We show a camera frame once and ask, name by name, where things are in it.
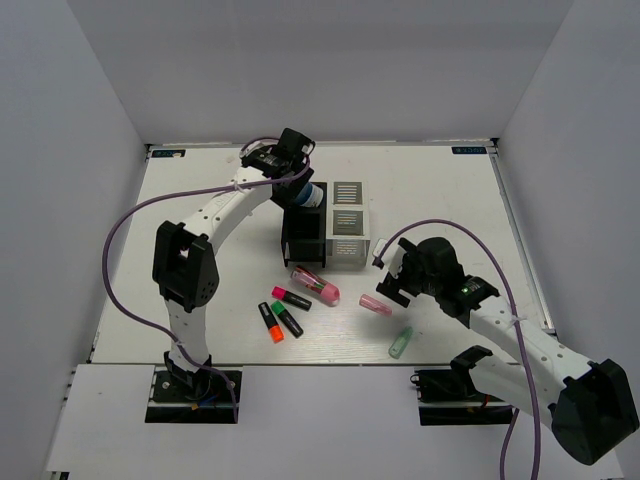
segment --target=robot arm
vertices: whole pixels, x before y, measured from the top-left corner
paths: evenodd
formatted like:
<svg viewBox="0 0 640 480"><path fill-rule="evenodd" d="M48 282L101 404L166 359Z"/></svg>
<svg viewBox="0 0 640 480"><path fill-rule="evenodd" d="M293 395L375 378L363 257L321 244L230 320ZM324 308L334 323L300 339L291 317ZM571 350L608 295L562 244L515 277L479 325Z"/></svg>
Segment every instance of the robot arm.
<svg viewBox="0 0 640 480"><path fill-rule="evenodd" d="M211 365L205 308L220 282L218 250L240 222L269 199L282 207L315 206L322 201L318 196L322 190L308 183L313 170L302 173L303 160L314 145L304 135L285 129L277 144L257 146L241 157L242 167L230 182L234 190L214 196L181 223L166 221L158 229L152 276L167 306L171 331L196 363ZM296 174L298 178L286 183L238 187ZM175 342L165 352L165 365L194 396L208 388L208 372L187 361Z"/></svg>
<svg viewBox="0 0 640 480"><path fill-rule="evenodd" d="M572 351L527 320L513 318L508 302L479 277L465 275L444 238L417 246L401 238L374 265L388 273L377 291L405 308L412 296L435 297L440 308L522 363L514 324L520 322L537 390L541 422L577 461L592 465L639 427L624 370ZM509 365L480 346L451 362L467 392L495 395L531 414L531 397L520 365Z"/></svg>

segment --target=white tabletop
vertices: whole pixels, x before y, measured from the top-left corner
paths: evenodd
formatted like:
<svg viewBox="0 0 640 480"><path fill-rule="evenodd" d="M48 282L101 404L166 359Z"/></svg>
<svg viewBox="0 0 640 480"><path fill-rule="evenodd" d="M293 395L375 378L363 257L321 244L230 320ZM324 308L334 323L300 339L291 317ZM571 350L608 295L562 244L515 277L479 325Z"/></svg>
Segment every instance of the white tabletop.
<svg viewBox="0 0 640 480"><path fill-rule="evenodd" d="M225 184L240 166L237 154L238 149L230 147L190 148L183 158L151 158L138 200ZM425 218L449 219L469 228L505 270L520 314L542 322L487 155L453 155L451 147L445 146L319 145L312 166L315 181L368 182L372 249L378 238L389 238L405 225ZM112 276L116 294L135 313L168 326L158 286L151 279L155 233L164 220L177 223L207 201L208 197L170 200L134 216ZM339 305L327 307L314 301L309 312L291 307L305 333L294 339L285 331L285 340L274 345L257 305L271 300L275 285L296 290L282 261L281 225L282 210L265 203L218 252L220 287L207 307L207 343L214 364L446 364L475 344L500 355L498 347L447 317L430 297L413 299L405 310L376 294L375 287L384 275L370 266L370 259L359 270L322 271L324 278L340 288ZM484 253L457 230L428 226L405 236L413 242L446 237L467 273L503 291ZM358 306L363 293L391 305L393 317ZM414 328L414 337L400 360L394 360L387 351L407 325ZM95 363L160 364L169 347L166 336L129 320L111 302L105 305L98 335Z"/></svg>
<svg viewBox="0 0 640 480"><path fill-rule="evenodd" d="M243 369L237 425L144 423L150 365L80 365L47 469L71 480L495 480L506 425L420 426L411 367ZM588 467L542 427L540 480L622 476L614 452ZM506 463L529 478L533 421Z"/></svg>

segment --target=green highlighter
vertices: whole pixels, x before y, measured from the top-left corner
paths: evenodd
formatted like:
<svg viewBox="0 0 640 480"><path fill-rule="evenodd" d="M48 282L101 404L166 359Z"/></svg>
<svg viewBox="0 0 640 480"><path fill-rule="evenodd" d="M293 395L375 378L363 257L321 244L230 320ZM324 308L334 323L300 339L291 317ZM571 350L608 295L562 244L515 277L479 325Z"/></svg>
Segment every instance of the green highlighter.
<svg viewBox="0 0 640 480"><path fill-rule="evenodd" d="M402 352L404 352L404 349L407 348L407 345L409 345L409 340L411 340L412 335L413 328L407 327L402 330L400 335L398 335L398 338L396 338L393 342L393 345L389 347L389 355L398 360L402 356Z"/></svg>

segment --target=purple cable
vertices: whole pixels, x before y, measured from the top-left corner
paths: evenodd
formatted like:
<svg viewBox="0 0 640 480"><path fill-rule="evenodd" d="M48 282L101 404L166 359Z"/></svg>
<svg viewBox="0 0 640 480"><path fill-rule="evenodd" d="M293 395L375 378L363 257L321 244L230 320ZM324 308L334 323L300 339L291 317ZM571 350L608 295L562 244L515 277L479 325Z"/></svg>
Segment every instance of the purple cable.
<svg viewBox="0 0 640 480"><path fill-rule="evenodd" d="M271 137L261 137L247 143L244 147L242 147L241 152L252 143L255 143L256 141L259 141L259 140L267 140L267 139L277 140ZM275 180L261 180L259 182L248 182L248 183L240 184L238 185L238 187L253 188L253 187L260 187L263 185L277 185L280 183L288 183L288 182L292 182L293 180L297 180L298 178L302 177L307 172L307 170L309 170L311 166L311 160L308 154L306 155L306 159L307 161L304 168L292 177L280 178ZM107 238L104 241L104 247L102 249L102 281L104 283L104 288L107 291L107 295L109 299L111 299L111 301L113 302L113 304L116 306L118 310L120 310L127 317L135 320L138 323L146 325L147 327L155 328L156 330L160 330L162 333L166 334L169 338L171 338L171 340L176 344L176 347L178 348L178 350L180 350L180 353L182 353L182 356L185 358L185 360L187 360L187 362L189 362L194 367L202 368L203 370L207 370L213 373L214 375L218 375L224 380L224 383L227 386L227 389L229 389L229 392L231 393L233 419L235 423L238 423L238 405L236 402L236 394L233 390L233 387L231 386L231 382L229 381L229 378L227 378L227 376L220 370L213 367L209 367L208 365L202 365L196 362L195 360L193 360L193 358L191 358L191 355L189 355L187 351L184 349L184 347L180 344L180 339L171 330L163 327L162 325L158 325L157 323L146 320L136 315L135 313L131 312L129 309L127 309L127 307L125 307L122 303L120 303L120 300L118 300L118 298L116 297L113 291L113 287L111 286L111 279L109 278L109 250L111 248L111 243L113 242L113 238L115 237L118 229L134 213L143 209L144 207L148 207L149 205L153 205L154 203L162 202L164 200L171 200L174 198L182 198L182 197L193 197L196 195L206 195L206 194L212 194L212 193L226 193L226 192L232 192L235 189L236 189L235 185L225 185L222 187L204 188L202 190L191 190L187 192L168 193L166 195L160 195L158 197L150 198L149 200L145 200L144 202L139 203L138 205L135 205L133 208L125 212L116 221L113 227L111 227L111 230L109 231L109 234L107 235Z"/></svg>
<svg viewBox="0 0 640 480"><path fill-rule="evenodd" d="M480 246L480 248L484 250L484 252L489 257L489 260L491 260L491 263L493 264L496 271L498 272L498 275L500 276L500 280L502 280L504 288L507 292L507 298L509 299L509 304L511 305L511 313L514 317L517 317L518 310L516 308L515 298L513 297L513 291L511 290L511 286L509 285L509 282L507 281L507 277L502 271L502 267L500 267L498 260L496 260L496 257L493 255L493 253L491 253L491 251L489 250L489 247L487 247L485 243L482 240L480 240L480 238L476 234L474 234L471 230L463 227L458 223L452 222L450 220L443 220L438 218L422 220L420 222L412 223L411 225L404 227L399 232L397 232L393 237L391 237L387 241L387 243L384 245L384 247L382 247L382 250L380 251L378 256L374 258L382 260L382 256L385 254L385 252L388 250L391 244L403 233L413 228L419 227L421 225L429 225L429 224L442 224L442 225L449 225L450 227L457 228L458 230L461 230L462 232L469 235ZM524 367L524 371L527 376L527 384L529 385L529 393L531 394L531 407L533 411L533 425L534 425L534 451L533 451L533 466L531 468L531 480L537 480L538 473L540 471L540 456L542 452L542 445L541 445L542 432L540 429L540 408L538 407L538 394L536 393L536 384L533 380L533 372L531 371L531 365L529 364L529 359L527 358L527 351L524 344L524 337L522 335L522 328L520 327L520 321L519 320L515 321L513 326L516 331L516 337L518 338L518 348L520 350L520 356L522 357L522 366ZM505 463L507 459L507 448L509 447L509 440L511 439L511 435L516 425L516 420L518 419L519 413L520 413L520 410L518 409L514 410L511 423L509 424L509 428L507 429L507 434L505 435L504 442L502 443L502 450L500 451L500 480L506 480Z"/></svg>

